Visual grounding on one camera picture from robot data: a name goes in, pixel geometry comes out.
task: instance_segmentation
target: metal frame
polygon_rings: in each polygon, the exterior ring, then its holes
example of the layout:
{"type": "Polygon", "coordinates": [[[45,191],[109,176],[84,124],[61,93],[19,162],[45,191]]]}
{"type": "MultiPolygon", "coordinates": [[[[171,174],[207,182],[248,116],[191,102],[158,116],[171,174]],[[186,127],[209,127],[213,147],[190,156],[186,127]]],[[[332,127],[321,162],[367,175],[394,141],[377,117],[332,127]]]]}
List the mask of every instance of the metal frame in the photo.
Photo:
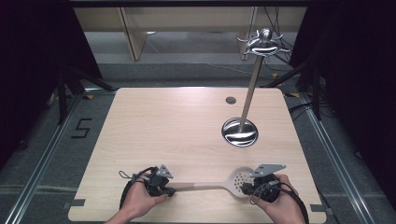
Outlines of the metal frame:
{"type": "Polygon", "coordinates": [[[32,175],[30,176],[28,182],[23,188],[23,191],[18,198],[18,200],[15,202],[13,205],[10,213],[8,214],[6,223],[7,224],[14,224],[14,223],[20,223],[21,219],[29,206],[30,201],[32,201],[33,196],[35,195],[35,190],[37,189],[37,186],[43,177],[44,173],[47,170],[47,167],[50,164],[50,160],[52,159],[53,154],[55,153],[56,147],[58,146],[59,142],[61,141],[65,128],[68,126],[70,122],[70,118],[73,115],[73,112],[75,111],[78,102],[80,101],[81,96],[75,96],[72,99],[72,102],[70,103],[69,110],[70,112],[68,115],[65,117],[64,122],[58,125],[58,127],[55,130],[54,135],[49,141],[49,144],[46,147],[46,150],[44,151],[43,155],[41,156],[40,161],[38,162],[37,166],[35,167],[35,170],[33,171],[32,175]]]}
{"type": "MultiPolygon", "coordinates": [[[[303,104],[309,103],[309,98],[306,93],[300,93],[303,104]]],[[[361,221],[361,223],[376,223],[375,217],[371,214],[369,207],[361,196],[358,188],[353,183],[353,180],[347,171],[343,161],[341,160],[335,146],[332,144],[330,136],[327,134],[326,129],[320,120],[317,120],[316,115],[312,109],[307,110],[308,117],[311,120],[312,126],[314,127],[320,142],[322,143],[327,156],[329,157],[332,166],[337,173],[338,179],[343,186],[347,197],[349,198],[355,212],[361,221]]]]}
{"type": "Polygon", "coordinates": [[[340,0],[62,0],[46,4],[69,7],[309,7],[340,0]]]}

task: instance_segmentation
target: round metal base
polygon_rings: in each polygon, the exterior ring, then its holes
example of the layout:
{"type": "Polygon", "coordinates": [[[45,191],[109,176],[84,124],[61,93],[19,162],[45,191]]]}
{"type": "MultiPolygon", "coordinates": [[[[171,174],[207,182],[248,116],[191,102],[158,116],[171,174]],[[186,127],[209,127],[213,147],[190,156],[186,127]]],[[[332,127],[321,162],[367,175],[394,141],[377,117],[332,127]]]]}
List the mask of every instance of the round metal base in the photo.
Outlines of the round metal base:
{"type": "Polygon", "coordinates": [[[258,139],[259,131],[250,120],[246,120],[243,129],[239,130],[240,123],[240,118],[227,120],[221,128],[221,134],[235,147],[249,147],[258,139]]]}

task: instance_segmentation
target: spatula handle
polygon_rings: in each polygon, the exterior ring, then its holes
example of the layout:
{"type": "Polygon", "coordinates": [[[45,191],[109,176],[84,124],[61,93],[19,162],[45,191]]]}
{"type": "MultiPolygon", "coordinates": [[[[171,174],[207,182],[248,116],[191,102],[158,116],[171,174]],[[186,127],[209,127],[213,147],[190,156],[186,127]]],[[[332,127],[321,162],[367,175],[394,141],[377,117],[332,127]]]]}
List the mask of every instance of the spatula handle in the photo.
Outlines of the spatula handle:
{"type": "Polygon", "coordinates": [[[219,189],[223,188],[221,183],[169,183],[168,188],[176,190],[195,190],[195,189],[219,189]]]}

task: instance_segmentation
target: hand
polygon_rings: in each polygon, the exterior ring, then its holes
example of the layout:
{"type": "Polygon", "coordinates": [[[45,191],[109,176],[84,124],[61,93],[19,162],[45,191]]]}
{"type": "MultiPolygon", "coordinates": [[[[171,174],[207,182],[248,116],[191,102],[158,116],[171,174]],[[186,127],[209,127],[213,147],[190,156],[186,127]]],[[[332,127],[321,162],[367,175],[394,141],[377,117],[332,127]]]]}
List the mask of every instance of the hand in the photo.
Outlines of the hand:
{"type": "Polygon", "coordinates": [[[126,194],[121,210],[107,221],[106,224],[128,223],[134,218],[142,217],[155,205],[163,203],[168,198],[166,194],[159,197],[151,197],[146,191],[145,184],[142,182],[142,178],[136,179],[136,182],[126,194]]]}
{"type": "MultiPolygon", "coordinates": [[[[289,182],[286,175],[276,175],[281,183],[288,184],[298,195],[297,190],[289,182]]],[[[282,185],[282,189],[290,190],[288,186],[282,185]]],[[[273,203],[268,203],[260,198],[253,196],[252,201],[257,204],[268,216],[277,224],[284,223],[303,223],[303,213],[297,202],[295,202],[287,193],[280,191],[279,197],[273,203]]]]}

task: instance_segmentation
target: black cable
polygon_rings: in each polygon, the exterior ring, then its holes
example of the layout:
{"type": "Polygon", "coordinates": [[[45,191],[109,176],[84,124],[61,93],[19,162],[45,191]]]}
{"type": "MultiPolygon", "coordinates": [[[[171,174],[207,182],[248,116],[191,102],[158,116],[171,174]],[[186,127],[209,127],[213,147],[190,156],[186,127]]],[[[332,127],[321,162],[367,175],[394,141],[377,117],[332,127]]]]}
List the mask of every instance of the black cable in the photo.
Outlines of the black cable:
{"type": "MultiPolygon", "coordinates": [[[[152,44],[150,44],[148,40],[146,40],[146,43],[148,43],[148,45],[149,45],[154,51],[156,51],[156,52],[159,53],[160,55],[162,54],[160,51],[158,51],[156,48],[154,48],[154,46],[152,46],[152,44]]],[[[171,62],[171,61],[168,61],[168,60],[165,60],[165,59],[162,59],[162,60],[165,61],[165,62],[168,62],[168,63],[186,63],[186,62],[171,62]]],[[[215,64],[213,64],[213,63],[203,63],[203,64],[204,64],[204,65],[211,66],[211,67],[220,68],[220,69],[232,70],[232,71],[235,71],[235,72],[237,72],[237,73],[243,73],[243,74],[249,74],[249,75],[251,75],[251,72],[246,72],[246,71],[234,69],[234,68],[231,68],[231,67],[215,65],[215,64]]],[[[274,69],[274,68],[269,67],[268,65],[266,65],[266,66],[267,66],[269,69],[274,70],[274,71],[279,71],[279,72],[289,72],[289,71],[290,71],[290,70],[280,70],[280,69],[277,69],[277,70],[276,70],[276,69],[274,69]]],[[[265,78],[268,78],[268,79],[273,79],[272,77],[267,77],[267,76],[262,75],[262,74],[259,74],[259,76],[260,76],[260,77],[265,77],[265,78]]]]}
{"type": "Polygon", "coordinates": [[[295,117],[294,119],[292,119],[292,121],[297,120],[297,118],[299,118],[305,111],[307,111],[308,109],[310,109],[312,106],[306,108],[304,111],[302,111],[300,114],[297,115],[297,117],[295,117]]]}
{"type": "Polygon", "coordinates": [[[269,68],[269,69],[271,69],[271,70],[273,70],[273,71],[277,71],[277,72],[289,72],[290,70],[282,70],[282,69],[275,69],[275,68],[272,68],[272,67],[270,67],[270,66],[268,66],[268,64],[267,64],[267,62],[264,60],[264,65],[267,67],[267,68],[269,68]]]}
{"type": "Polygon", "coordinates": [[[277,57],[280,61],[282,61],[283,63],[288,63],[288,61],[284,60],[282,57],[280,57],[277,54],[274,54],[275,57],[277,57]]]}
{"type": "Polygon", "coordinates": [[[132,179],[132,181],[134,182],[134,180],[135,180],[136,178],[138,178],[139,176],[141,176],[141,175],[144,174],[145,172],[147,172],[147,171],[153,171],[153,170],[155,170],[155,169],[156,169],[155,167],[149,167],[149,168],[147,168],[147,169],[144,169],[143,171],[140,171],[137,175],[136,175],[136,174],[133,174],[132,176],[128,176],[127,174],[125,174],[125,172],[119,171],[119,175],[120,175],[122,178],[125,178],[125,179],[132,179]]]}
{"type": "Polygon", "coordinates": [[[321,115],[323,115],[326,118],[329,118],[329,119],[336,119],[337,118],[336,116],[327,115],[327,114],[323,113],[322,111],[319,111],[319,112],[320,112],[321,115]]]}
{"type": "Polygon", "coordinates": [[[312,102],[306,103],[306,104],[301,104],[301,105],[296,105],[294,107],[289,108],[289,113],[294,112],[295,110],[297,110],[298,108],[301,108],[303,106],[307,106],[307,105],[312,105],[312,102]]]}
{"type": "MultiPolygon", "coordinates": [[[[276,19],[279,15],[279,7],[277,7],[277,12],[276,12],[276,19]]],[[[279,27],[279,20],[277,20],[277,31],[280,33],[280,27],[279,27]]],[[[289,43],[288,41],[286,41],[285,39],[282,39],[283,42],[285,42],[286,44],[288,44],[290,47],[294,48],[294,46],[289,43]]]]}
{"type": "Polygon", "coordinates": [[[293,189],[290,185],[288,185],[287,183],[280,183],[280,185],[286,185],[286,186],[288,186],[288,188],[289,188],[293,193],[296,193],[296,192],[294,191],[294,189],[293,189]]]}
{"type": "Polygon", "coordinates": [[[272,186],[272,189],[278,189],[278,190],[280,190],[282,192],[285,192],[285,193],[289,194],[289,196],[292,199],[294,199],[294,201],[296,201],[298,206],[300,207],[301,212],[303,213],[304,222],[306,224],[309,223],[308,212],[306,211],[306,207],[305,207],[304,202],[300,199],[300,197],[294,191],[292,191],[291,188],[290,188],[291,190],[286,190],[286,189],[282,189],[282,188],[278,188],[278,187],[272,186]]]}
{"type": "MultiPolygon", "coordinates": [[[[275,27],[277,27],[277,33],[278,33],[278,36],[279,36],[279,35],[280,35],[279,19],[278,19],[279,7],[275,7],[275,15],[276,15],[275,27]]],[[[283,41],[284,41],[283,38],[280,38],[280,44],[281,44],[282,48],[285,49],[286,46],[285,46],[285,44],[283,43],[283,41]]],[[[288,53],[288,52],[285,52],[285,51],[283,51],[283,53],[285,54],[286,60],[289,62],[289,61],[290,61],[290,58],[289,58],[290,55],[289,55],[289,53],[288,53]]]]}
{"type": "Polygon", "coordinates": [[[279,36],[279,33],[277,32],[275,26],[274,26],[273,23],[272,23],[272,20],[271,20],[271,18],[270,18],[270,14],[268,14],[267,7],[264,7],[264,10],[265,10],[265,14],[267,14],[268,20],[269,20],[270,23],[271,23],[271,26],[272,26],[272,28],[273,28],[273,31],[279,36]]]}

